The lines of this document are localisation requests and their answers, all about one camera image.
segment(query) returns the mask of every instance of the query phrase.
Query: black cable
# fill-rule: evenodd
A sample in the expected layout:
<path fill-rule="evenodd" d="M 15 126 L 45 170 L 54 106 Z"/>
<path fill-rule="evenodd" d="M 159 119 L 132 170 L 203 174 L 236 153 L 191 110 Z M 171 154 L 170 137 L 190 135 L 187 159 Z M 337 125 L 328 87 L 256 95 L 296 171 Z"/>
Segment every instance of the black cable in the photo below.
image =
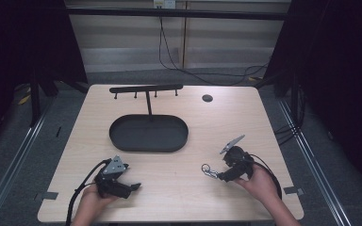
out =
<path fill-rule="evenodd" d="M 74 207 L 74 202 L 75 199 L 77 198 L 77 196 L 79 195 L 79 193 L 82 191 L 82 189 L 84 189 L 84 187 L 91 185 L 93 183 L 87 184 L 85 185 L 85 183 L 88 181 L 88 179 L 91 177 L 91 175 L 96 171 L 96 169 L 98 169 L 101 165 L 103 164 L 108 164 L 111 162 L 111 159 L 106 159 L 103 160 L 102 162 L 100 162 L 98 165 L 96 165 L 88 174 L 88 176 L 84 179 L 84 181 L 81 183 L 81 185 L 78 187 L 78 189 L 76 189 L 74 191 L 74 194 L 72 196 L 72 198 L 70 199 L 70 203 L 69 203 L 69 208 L 67 211 L 67 219 L 66 219 L 66 226 L 70 226 L 72 224 L 72 214 L 73 214 L 73 207 Z"/>
<path fill-rule="evenodd" d="M 300 115 L 298 117 L 298 121 L 296 121 L 295 124 L 289 123 L 287 125 L 284 125 L 281 128 L 274 131 L 275 135 L 289 133 L 289 135 L 286 135 L 286 136 L 283 136 L 283 137 L 280 137 L 277 139 L 277 141 L 279 142 L 281 139 L 284 139 L 286 137 L 286 139 L 284 139 L 282 142 L 278 143 L 279 146 L 281 146 L 281 145 L 285 144 L 286 142 L 288 142 L 289 140 L 291 140 L 295 136 L 297 131 L 299 131 L 304 124 L 306 96 L 304 95 L 302 88 L 299 88 L 298 93 L 299 93 L 299 107 L 300 107 Z"/>
<path fill-rule="evenodd" d="M 159 51 L 159 61 L 160 61 L 160 64 L 168 69 L 168 70 L 172 70 L 172 71 L 179 71 L 181 73 L 185 73 L 185 74 L 188 74 L 188 75 L 192 75 L 193 77 L 201 80 L 202 82 L 205 82 L 205 83 L 208 83 L 210 85 L 214 85 L 214 86 L 235 86 L 241 82 L 243 82 L 243 80 L 245 80 L 246 76 L 248 75 L 252 75 L 252 74 L 255 74 L 255 73 L 258 73 L 260 72 L 262 69 L 264 68 L 267 68 L 267 65 L 269 63 L 266 63 L 264 65 L 257 65 L 257 66 L 251 66 L 251 67 L 248 67 L 245 69 L 245 72 L 244 74 L 229 74 L 229 73 L 191 73 L 191 72 L 188 72 L 186 70 L 182 70 L 182 69 L 179 69 L 175 63 L 173 62 L 173 59 L 172 59 L 172 56 L 170 54 L 170 49 L 169 49 L 169 45 L 168 45 L 168 42 L 167 42 L 167 38 L 166 38 L 166 34 L 164 33 L 164 28 L 163 28 L 163 20 L 161 17 L 159 17 L 159 20 L 160 20 L 160 42 L 159 42 L 159 48 L 158 48 L 158 51 Z M 173 68 L 170 68 L 168 66 L 166 66 L 163 61 L 161 60 L 161 45 L 162 45 L 162 37 L 163 37 L 163 40 L 166 44 L 166 49 L 167 49 L 167 54 L 169 56 L 169 59 L 170 59 L 170 62 L 172 63 L 173 65 Z M 258 69 L 252 73 L 247 73 L 248 70 L 252 69 L 252 68 L 256 68 L 258 67 Z M 221 76 L 233 76 L 233 77 L 241 77 L 241 79 L 237 82 L 234 82 L 234 83 L 230 83 L 230 84 L 219 84 L 219 83 L 213 83 L 213 82 L 210 82 L 210 81 L 207 81 L 203 78 L 201 78 L 200 76 L 198 75 L 221 75 Z"/>

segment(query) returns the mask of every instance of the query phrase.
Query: floor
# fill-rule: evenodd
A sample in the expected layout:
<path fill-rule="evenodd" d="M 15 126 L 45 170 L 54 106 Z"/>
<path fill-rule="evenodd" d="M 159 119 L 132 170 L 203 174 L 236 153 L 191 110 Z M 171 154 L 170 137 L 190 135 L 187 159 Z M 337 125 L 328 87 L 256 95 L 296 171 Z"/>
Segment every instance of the floor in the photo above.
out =
<path fill-rule="evenodd" d="M 194 75 L 172 70 L 89 73 L 89 80 L 90 85 L 98 83 L 229 85 L 238 82 L 241 77 L 200 73 L 241 75 L 245 70 L 245 68 L 194 69 L 191 70 Z M 254 82 L 246 76 L 239 86 L 251 86 Z M 57 97 L 41 95 L 44 117 L 37 129 L 28 127 L 31 120 L 30 102 L 17 104 L 26 92 L 25 89 L 19 89 L 15 93 L 10 111 L 1 125 L 0 225 L 62 225 L 62 223 L 38 221 L 37 214 L 41 201 L 36 197 L 49 186 L 85 94 L 61 83 L 58 83 L 58 87 Z M 288 116 L 285 115 L 283 106 L 284 104 L 288 106 L 289 96 L 281 99 L 275 97 L 272 86 L 260 89 L 259 93 L 273 130 L 288 128 Z M 27 133 L 34 132 L 38 133 L 36 137 L 25 141 Z M 340 146 L 329 138 L 327 129 L 315 112 L 311 111 L 309 104 L 306 106 L 302 132 L 309 145 L 306 150 L 308 153 L 302 150 L 298 137 L 292 137 L 283 143 L 292 135 L 290 131 L 275 133 L 279 143 L 282 143 L 281 152 L 293 183 L 303 191 L 300 200 L 304 209 L 304 218 L 300 222 L 303 225 L 362 225 L 362 176 L 346 159 Z M 26 152 L 21 153 L 20 147 L 24 145 Z M 273 223 L 193 222 L 192 225 L 242 226 L 273 225 Z"/>

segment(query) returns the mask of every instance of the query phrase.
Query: hand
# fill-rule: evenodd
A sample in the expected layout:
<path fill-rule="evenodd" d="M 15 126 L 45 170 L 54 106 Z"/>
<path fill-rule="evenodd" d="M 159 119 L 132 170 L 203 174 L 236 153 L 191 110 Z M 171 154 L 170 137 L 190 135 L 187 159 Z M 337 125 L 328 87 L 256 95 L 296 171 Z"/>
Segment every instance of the hand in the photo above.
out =
<path fill-rule="evenodd" d="M 253 170 L 254 174 L 249 181 L 238 178 L 234 182 L 245 188 L 255 199 L 261 202 L 273 196 L 278 197 L 277 189 L 271 176 L 256 164 L 253 164 Z"/>
<path fill-rule="evenodd" d="M 98 193 L 95 184 L 84 189 L 81 202 L 73 220 L 73 226 L 91 225 L 91 223 L 102 213 L 105 207 L 119 197 L 107 195 L 104 198 Z"/>
<path fill-rule="evenodd" d="M 235 183 L 245 188 L 255 199 L 259 200 L 269 211 L 278 226 L 298 226 L 300 223 L 290 213 L 277 193 L 277 188 L 271 176 L 261 167 L 253 164 L 254 174 L 249 181 L 241 178 Z"/>

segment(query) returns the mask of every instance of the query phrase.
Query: electrical cable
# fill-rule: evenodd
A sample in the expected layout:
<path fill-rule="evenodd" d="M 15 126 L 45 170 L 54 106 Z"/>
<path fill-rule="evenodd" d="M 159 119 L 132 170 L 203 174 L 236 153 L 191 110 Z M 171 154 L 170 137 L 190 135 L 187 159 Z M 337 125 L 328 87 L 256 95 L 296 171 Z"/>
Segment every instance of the electrical cable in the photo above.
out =
<path fill-rule="evenodd" d="M 164 32 L 164 28 L 163 28 L 163 20 L 162 20 L 162 17 L 159 17 L 159 20 L 160 20 L 160 41 L 159 41 L 159 48 L 158 48 L 158 51 L 159 51 L 159 61 L 160 61 L 160 64 L 165 68 L 165 69 L 168 69 L 168 70 L 172 70 L 172 71 L 179 71 L 181 73 L 185 73 L 185 74 L 188 74 L 188 75 L 191 75 L 199 80 L 201 80 L 202 82 L 205 82 L 205 83 L 208 83 L 209 85 L 213 85 L 213 86 L 235 86 L 237 84 L 240 84 L 242 83 L 246 76 L 248 75 L 252 75 L 252 74 L 255 74 L 255 73 L 258 73 L 260 72 L 262 69 L 264 68 L 267 68 L 267 65 L 269 63 L 266 63 L 264 65 L 256 65 L 256 66 L 251 66 L 251 67 L 248 67 L 245 69 L 244 71 L 244 74 L 229 74 L 229 73 L 191 73 L 191 72 L 188 72 L 186 70 L 182 70 L 182 69 L 179 69 L 175 63 L 173 62 L 173 59 L 172 59 L 172 56 L 170 54 L 170 49 L 169 49 L 169 45 L 168 45 L 168 42 L 167 42 L 167 38 L 166 38 L 166 34 Z M 167 54 L 169 56 L 169 59 L 170 59 L 170 62 L 172 63 L 173 65 L 173 68 L 170 68 L 168 66 L 166 66 L 163 61 L 161 60 L 161 45 L 162 45 L 162 37 L 163 37 L 163 40 L 165 42 L 165 45 L 166 45 L 166 49 L 167 49 Z M 250 69 L 252 68 L 258 68 L 256 71 L 252 72 L 252 73 L 247 73 Z M 241 77 L 240 80 L 238 80 L 237 82 L 233 82 L 233 83 L 230 83 L 230 84 L 219 84 L 219 83 L 214 83 L 214 82 L 210 82 L 208 80 L 205 80 L 204 78 L 198 76 L 198 75 L 220 75 L 220 76 L 231 76 L 231 77 Z"/>
<path fill-rule="evenodd" d="M 298 95 L 299 95 L 298 98 L 299 98 L 299 107 L 300 107 L 300 115 L 298 117 L 298 121 L 292 127 L 291 127 L 292 124 L 287 124 L 274 131 L 275 135 L 288 133 L 288 135 L 277 139 L 277 141 L 279 142 L 278 143 L 279 146 L 285 144 L 286 142 L 291 140 L 293 137 L 295 137 L 296 132 L 299 131 L 304 124 L 306 96 L 304 95 L 302 88 L 299 88 Z"/>

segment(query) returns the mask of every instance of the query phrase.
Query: black oval tray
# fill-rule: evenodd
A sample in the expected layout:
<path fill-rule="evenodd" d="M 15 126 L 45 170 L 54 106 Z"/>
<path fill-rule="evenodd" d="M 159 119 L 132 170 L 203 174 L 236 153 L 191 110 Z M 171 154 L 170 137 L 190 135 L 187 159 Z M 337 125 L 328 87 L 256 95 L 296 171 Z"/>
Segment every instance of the black oval tray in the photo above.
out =
<path fill-rule="evenodd" d="M 171 115 L 125 115 L 113 122 L 113 145 L 125 152 L 172 153 L 187 143 L 188 127 Z"/>

